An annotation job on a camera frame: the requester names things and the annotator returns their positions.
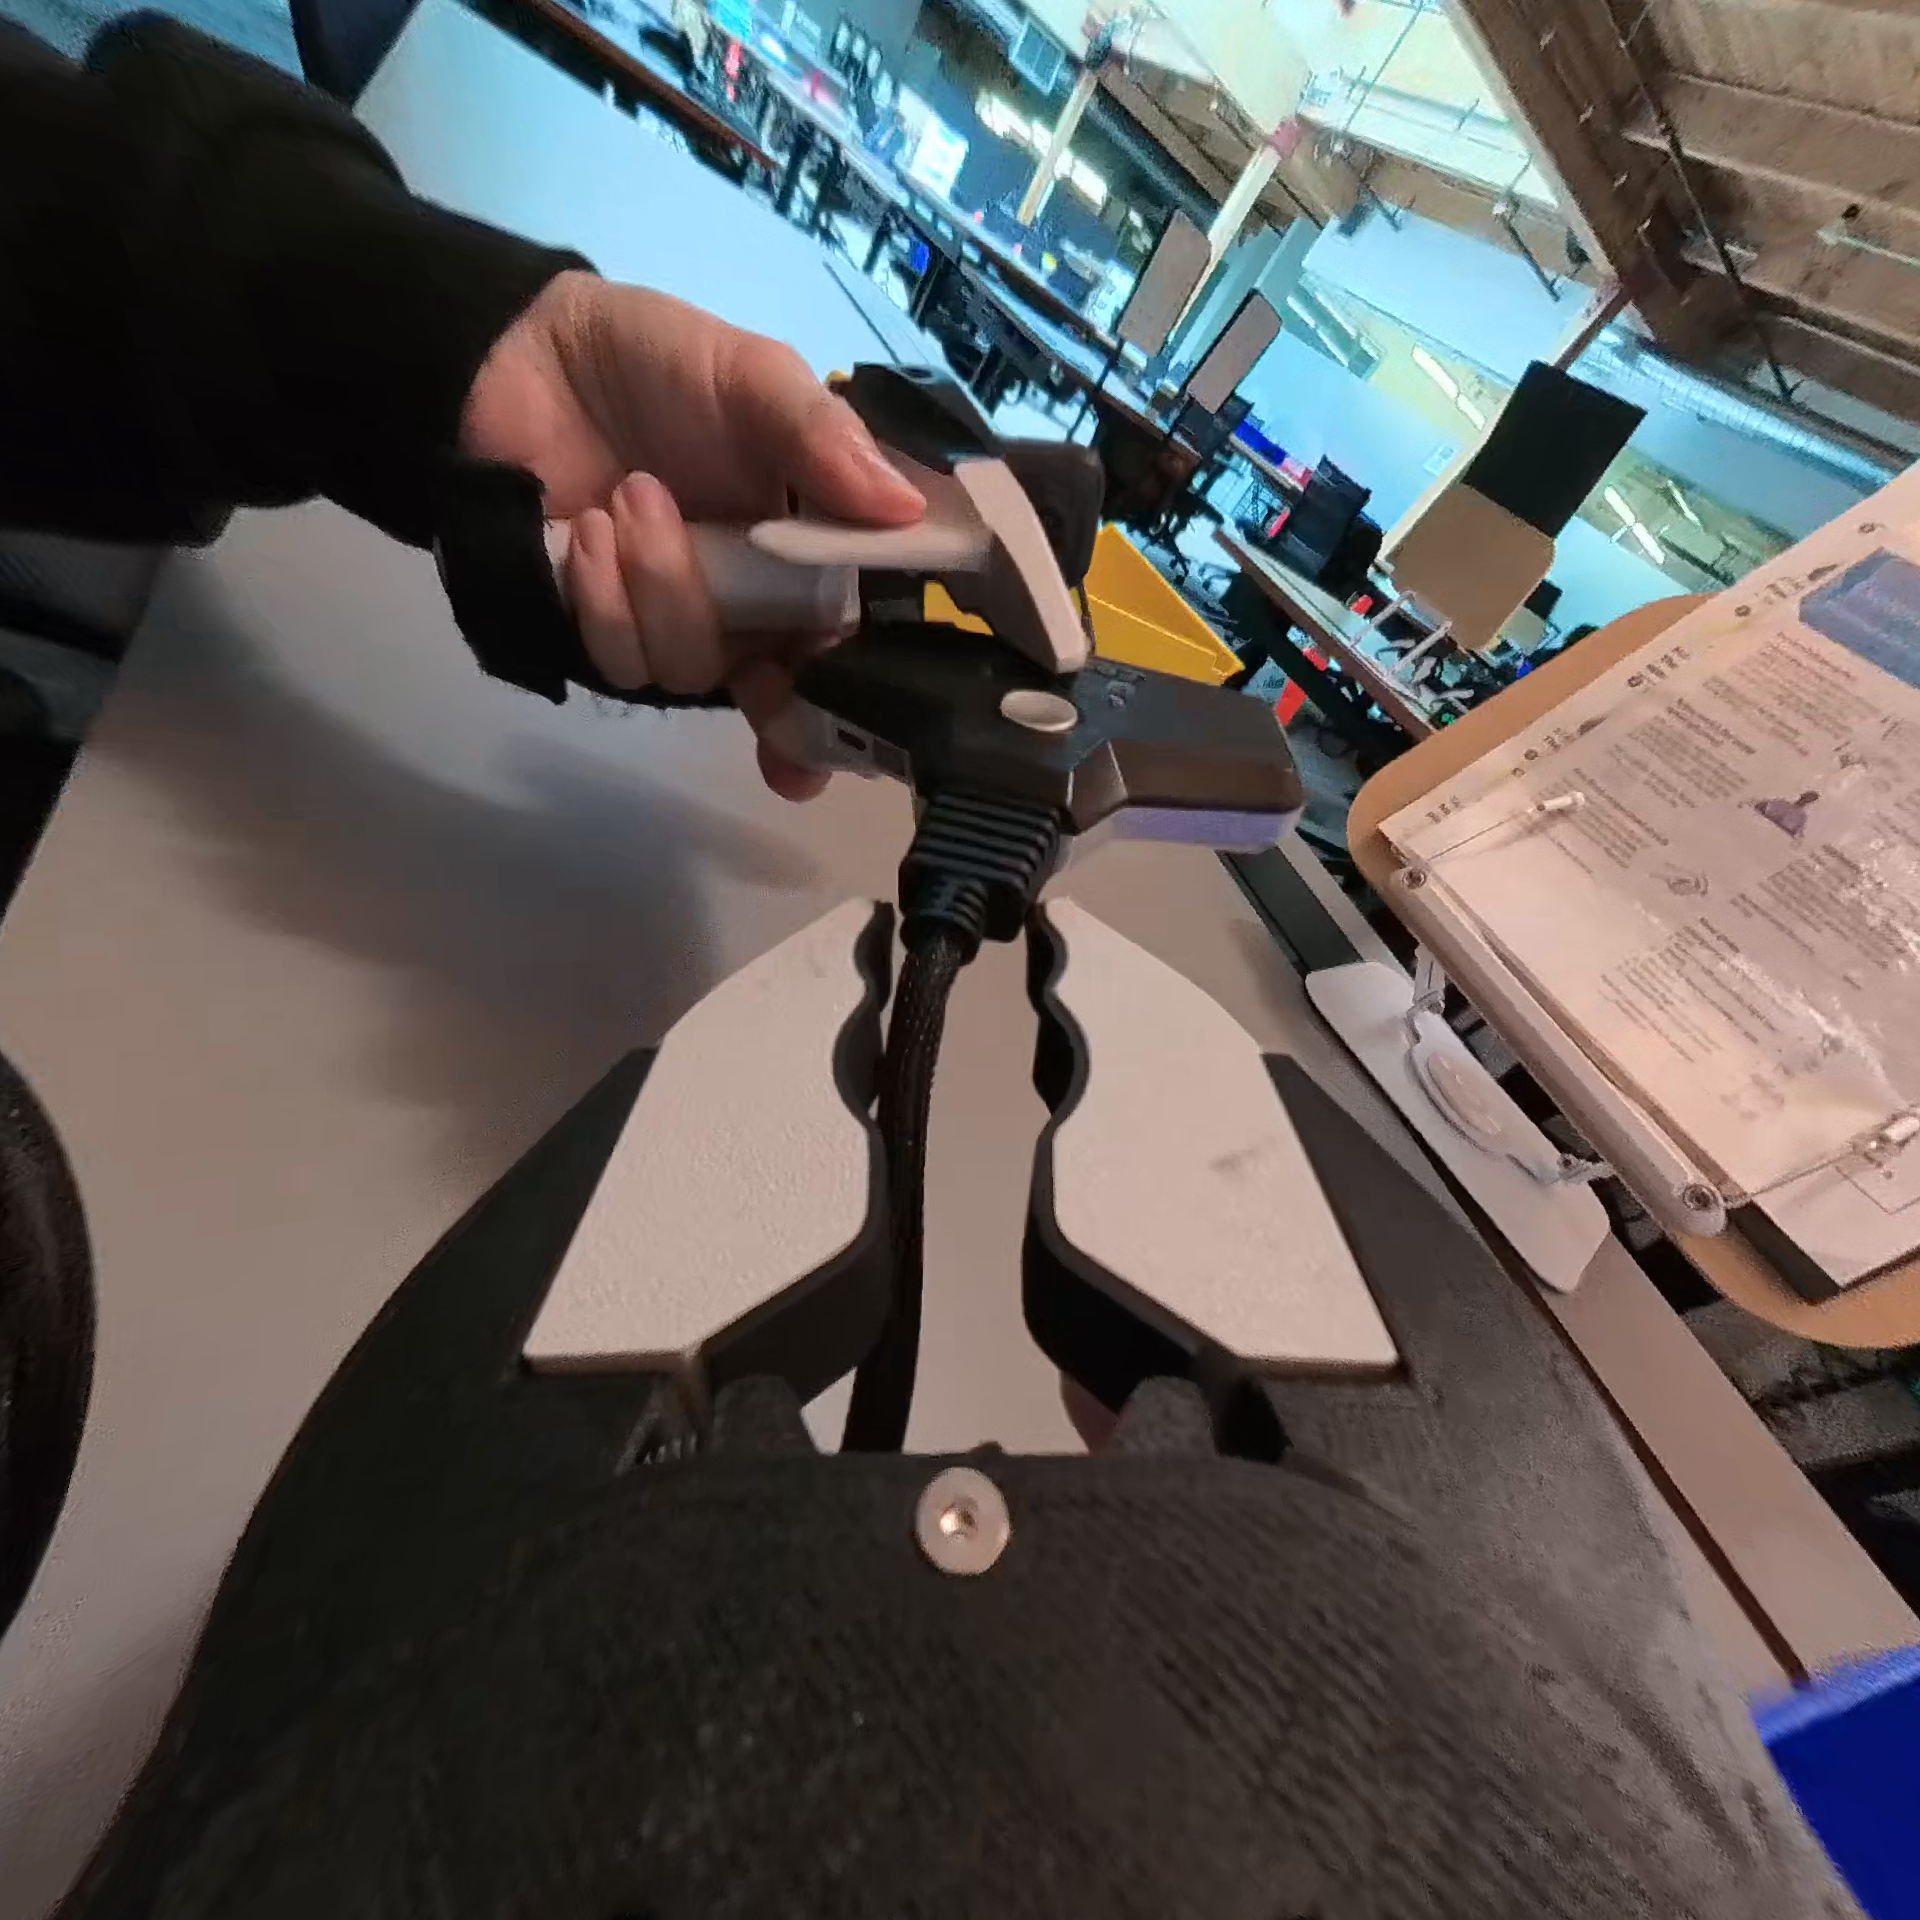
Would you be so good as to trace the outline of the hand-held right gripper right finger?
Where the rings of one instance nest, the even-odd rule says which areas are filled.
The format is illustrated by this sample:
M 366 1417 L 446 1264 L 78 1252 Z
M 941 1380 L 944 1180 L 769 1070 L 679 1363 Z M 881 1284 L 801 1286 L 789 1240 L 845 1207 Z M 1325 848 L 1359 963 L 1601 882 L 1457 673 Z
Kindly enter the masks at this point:
M 1229 1411 L 1279 1380 L 1388 1380 L 1400 1351 L 1284 1098 L 1279 1059 L 1085 906 L 1026 931 L 1046 1108 L 1022 1315 L 1115 1413 L 1146 1380 Z

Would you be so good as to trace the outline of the person's left hand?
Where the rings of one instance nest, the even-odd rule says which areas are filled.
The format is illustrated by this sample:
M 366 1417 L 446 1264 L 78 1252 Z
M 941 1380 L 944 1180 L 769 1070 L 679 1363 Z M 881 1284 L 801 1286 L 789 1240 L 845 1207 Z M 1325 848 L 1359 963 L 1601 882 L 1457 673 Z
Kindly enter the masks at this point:
M 590 667 L 621 692 L 727 692 L 787 803 L 827 778 L 769 729 L 803 632 L 726 636 L 684 521 L 755 524 L 789 498 L 876 531 L 923 495 L 787 347 L 659 292 L 583 270 L 549 280 L 491 344 L 465 395 L 459 451 L 539 483 L 567 527 L 562 600 Z

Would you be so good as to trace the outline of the black and tan divider panel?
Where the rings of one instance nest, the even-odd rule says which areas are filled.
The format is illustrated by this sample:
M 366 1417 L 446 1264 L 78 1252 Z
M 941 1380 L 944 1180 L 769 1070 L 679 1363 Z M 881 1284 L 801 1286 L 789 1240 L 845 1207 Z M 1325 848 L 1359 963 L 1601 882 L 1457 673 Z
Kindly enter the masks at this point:
M 1530 362 L 1477 444 L 1385 534 L 1392 607 L 1487 653 L 1642 420 L 1638 405 Z

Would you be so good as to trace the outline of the blue box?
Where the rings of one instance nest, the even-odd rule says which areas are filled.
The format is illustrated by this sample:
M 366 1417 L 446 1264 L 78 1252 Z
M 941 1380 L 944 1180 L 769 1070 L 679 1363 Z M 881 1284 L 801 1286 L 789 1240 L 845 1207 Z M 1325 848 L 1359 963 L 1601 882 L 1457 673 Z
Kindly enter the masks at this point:
M 1801 1818 L 1861 1913 L 1918 1916 L 1918 1647 L 1750 1705 Z

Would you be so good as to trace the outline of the white stand base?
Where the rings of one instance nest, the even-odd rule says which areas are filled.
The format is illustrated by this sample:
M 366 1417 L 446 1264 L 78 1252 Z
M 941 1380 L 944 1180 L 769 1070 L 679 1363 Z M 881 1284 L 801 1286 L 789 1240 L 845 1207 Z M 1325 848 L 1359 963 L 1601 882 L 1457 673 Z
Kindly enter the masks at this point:
M 1390 967 L 1310 972 L 1307 1002 L 1422 1146 L 1523 1263 L 1536 1284 L 1571 1295 L 1609 1238 L 1588 1185 L 1481 1069 L 1451 1026 L 1420 1007 Z

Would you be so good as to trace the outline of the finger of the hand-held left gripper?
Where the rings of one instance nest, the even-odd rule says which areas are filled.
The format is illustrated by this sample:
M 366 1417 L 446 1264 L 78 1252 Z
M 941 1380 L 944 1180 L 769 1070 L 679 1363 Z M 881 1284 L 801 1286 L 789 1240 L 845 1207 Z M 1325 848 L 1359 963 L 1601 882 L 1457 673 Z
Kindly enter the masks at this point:
M 998 458 L 960 458 L 952 480 L 977 522 L 977 550 L 949 574 L 949 600 L 1044 673 L 1077 675 L 1092 642 L 1028 493 Z

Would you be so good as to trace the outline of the printed instruction sheet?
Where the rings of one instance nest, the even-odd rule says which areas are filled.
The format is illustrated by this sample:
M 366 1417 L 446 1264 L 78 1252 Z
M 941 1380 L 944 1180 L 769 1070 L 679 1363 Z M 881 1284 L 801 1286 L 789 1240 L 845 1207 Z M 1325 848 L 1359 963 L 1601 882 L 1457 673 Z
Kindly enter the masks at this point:
M 1377 824 L 1403 918 L 1676 1233 L 1916 1263 L 1918 477 L 1596 634 Z

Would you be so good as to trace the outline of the person's left forearm black sleeve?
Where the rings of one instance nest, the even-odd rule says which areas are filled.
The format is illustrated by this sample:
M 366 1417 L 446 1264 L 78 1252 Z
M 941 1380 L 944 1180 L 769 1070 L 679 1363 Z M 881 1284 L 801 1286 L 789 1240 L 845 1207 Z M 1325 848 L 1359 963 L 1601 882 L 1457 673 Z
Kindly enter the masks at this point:
M 345 109 L 175 20 L 131 14 L 82 61 L 4 22 L 4 532 L 204 547 L 325 501 L 433 557 L 487 676 L 612 694 L 547 485 L 465 443 L 491 351 L 586 277 L 420 199 Z

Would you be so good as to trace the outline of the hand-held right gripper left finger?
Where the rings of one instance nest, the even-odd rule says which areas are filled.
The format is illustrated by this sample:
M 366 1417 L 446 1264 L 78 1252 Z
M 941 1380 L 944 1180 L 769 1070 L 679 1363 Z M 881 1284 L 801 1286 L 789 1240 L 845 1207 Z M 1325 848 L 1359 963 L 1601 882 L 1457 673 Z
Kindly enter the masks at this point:
M 872 1106 L 894 942 L 894 909 L 852 898 L 665 1032 L 523 1338 L 531 1375 L 814 1401 L 856 1373 L 889 1311 Z

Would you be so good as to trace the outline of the yellow plastic bin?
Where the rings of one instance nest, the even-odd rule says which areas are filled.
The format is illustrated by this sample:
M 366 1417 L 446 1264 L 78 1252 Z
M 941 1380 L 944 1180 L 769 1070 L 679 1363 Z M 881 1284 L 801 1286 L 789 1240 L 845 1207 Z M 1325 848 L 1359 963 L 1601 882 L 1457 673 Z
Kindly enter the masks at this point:
M 1082 594 L 1099 660 L 1203 686 L 1242 673 L 1234 650 L 1115 524 L 1096 534 Z

